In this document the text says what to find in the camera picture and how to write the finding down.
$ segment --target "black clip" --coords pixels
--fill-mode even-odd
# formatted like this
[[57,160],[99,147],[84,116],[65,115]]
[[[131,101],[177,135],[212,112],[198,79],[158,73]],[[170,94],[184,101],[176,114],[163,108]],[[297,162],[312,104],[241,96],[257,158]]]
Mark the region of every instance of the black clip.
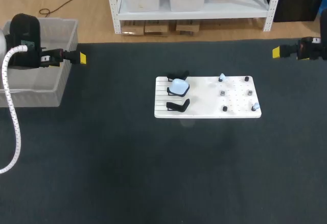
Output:
[[174,79],[180,79],[180,80],[186,80],[186,78],[190,75],[190,72],[187,70],[183,73],[178,73],[178,74],[175,74],[175,73],[169,73],[167,75],[167,78],[168,78],[168,81],[173,81]]
[[178,105],[176,103],[166,103],[166,107],[168,111],[177,111],[177,112],[185,112],[190,104],[190,99],[186,99],[183,105]]

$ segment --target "wooden floor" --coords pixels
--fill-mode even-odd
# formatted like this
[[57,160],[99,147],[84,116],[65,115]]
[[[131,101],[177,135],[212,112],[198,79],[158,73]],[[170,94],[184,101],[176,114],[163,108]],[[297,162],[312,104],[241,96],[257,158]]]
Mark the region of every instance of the wooden floor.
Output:
[[[39,9],[56,9],[67,0],[0,0],[0,26],[17,13],[39,16]],[[258,19],[206,21],[199,36],[134,37],[114,33],[108,0],[75,0],[50,17],[79,20],[79,42],[174,42],[274,39],[319,36],[319,19],[314,22],[274,23],[271,32],[262,32]]]

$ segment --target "white pegboard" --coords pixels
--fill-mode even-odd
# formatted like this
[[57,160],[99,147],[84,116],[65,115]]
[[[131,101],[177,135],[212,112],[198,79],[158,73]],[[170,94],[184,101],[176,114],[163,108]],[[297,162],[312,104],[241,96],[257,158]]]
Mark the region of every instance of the white pegboard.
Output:
[[[253,78],[245,81],[245,76],[226,77],[218,82],[219,77],[187,77],[190,89],[185,97],[171,96],[167,87],[171,85],[167,77],[156,78],[154,116],[156,118],[259,118],[261,109],[252,111],[258,103]],[[168,111],[167,102],[183,105],[186,99],[190,105],[185,112]]]
[[110,9],[111,9],[111,16],[112,16],[112,22],[114,27],[114,32],[116,34],[121,33],[121,22],[118,19],[118,3],[117,0],[109,0],[110,3]]
[[269,32],[271,30],[272,23],[274,21],[274,16],[279,0],[270,0],[268,14],[264,26],[264,32]]

